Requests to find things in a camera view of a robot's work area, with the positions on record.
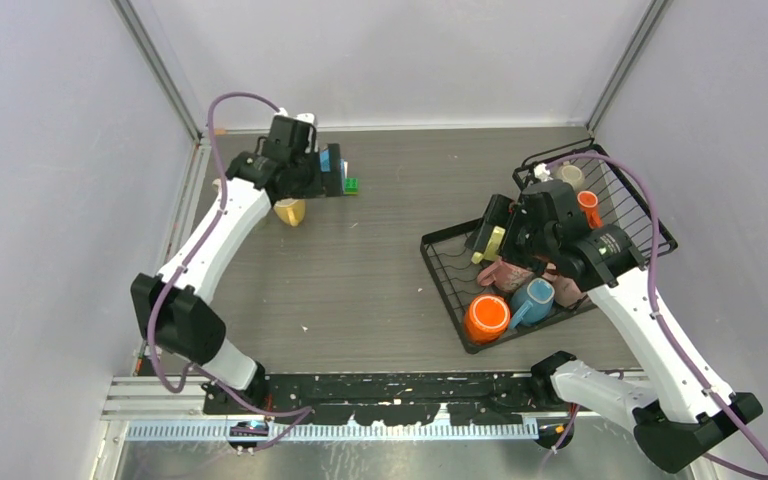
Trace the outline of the yellow mug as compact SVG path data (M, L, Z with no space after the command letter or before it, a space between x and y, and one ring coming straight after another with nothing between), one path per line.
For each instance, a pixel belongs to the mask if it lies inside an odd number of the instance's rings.
M273 211L283 223L298 227L306 217L307 203L304 199L284 199L275 203Z

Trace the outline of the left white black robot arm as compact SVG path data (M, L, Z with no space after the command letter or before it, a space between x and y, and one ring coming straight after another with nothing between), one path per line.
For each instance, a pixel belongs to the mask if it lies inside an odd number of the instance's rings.
M275 115L257 149L230 162L211 211L179 252L132 282L143 338L227 385L240 412L258 412L267 398L264 369L228 339L212 299L230 260L275 203L340 196L342 181L342 158L319 147L314 114Z

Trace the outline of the lime green mug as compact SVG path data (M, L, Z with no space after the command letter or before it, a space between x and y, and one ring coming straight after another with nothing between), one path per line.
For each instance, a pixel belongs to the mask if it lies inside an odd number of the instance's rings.
M483 230L481 230L471 256L471 262L479 264L482 261L496 261L504 236L505 229L500 226L494 226L491 230L488 230L487 234L484 234Z

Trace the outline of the orange mug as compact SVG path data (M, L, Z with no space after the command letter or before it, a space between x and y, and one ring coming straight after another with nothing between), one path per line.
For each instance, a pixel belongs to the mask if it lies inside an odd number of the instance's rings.
M467 307L463 327L470 342L483 345L498 340L507 331L510 320L510 308L501 296L481 294Z

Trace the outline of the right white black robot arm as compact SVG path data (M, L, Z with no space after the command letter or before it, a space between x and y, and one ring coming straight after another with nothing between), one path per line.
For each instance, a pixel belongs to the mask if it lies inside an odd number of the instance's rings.
M619 226L593 226L578 192L560 180L493 195L467 246L476 258L540 273L553 266L611 321L646 372L638 387L559 351L531 369L531 397L544 410L563 403L628 430L645 456L675 473L761 415L759 400L723 381L691 345L654 283L654 256Z

